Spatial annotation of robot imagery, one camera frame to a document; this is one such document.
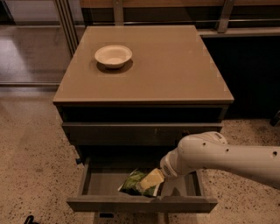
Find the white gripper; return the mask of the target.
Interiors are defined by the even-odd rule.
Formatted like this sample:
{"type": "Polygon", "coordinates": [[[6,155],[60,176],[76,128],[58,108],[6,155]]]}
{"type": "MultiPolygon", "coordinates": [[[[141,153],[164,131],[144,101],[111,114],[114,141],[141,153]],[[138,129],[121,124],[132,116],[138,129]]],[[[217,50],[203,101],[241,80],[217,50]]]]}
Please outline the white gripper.
{"type": "Polygon", "coordinates": [[[160,160],[160,169],[155,168],[149,172],[140,182],[139,188],[145,191],[153,186],[159,185],[167,179],[176,179],[180,176],[186,175],[187,166],[179,155],[178,150],[169,151],[160,160]]]}

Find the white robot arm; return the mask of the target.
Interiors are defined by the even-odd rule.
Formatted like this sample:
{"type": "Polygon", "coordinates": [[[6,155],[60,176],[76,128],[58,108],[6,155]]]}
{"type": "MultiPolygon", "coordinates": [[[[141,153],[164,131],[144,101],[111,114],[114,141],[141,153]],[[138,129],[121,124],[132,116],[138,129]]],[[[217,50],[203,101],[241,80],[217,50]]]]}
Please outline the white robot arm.
{"type": "Polygon", "coordinates": [[[140,181],[138,189],[145,191],[199,169],[222,170],[279,188],[280,148],[232,145],[215,131],[185,136],[161,159],[160,167],[140,181]]]}

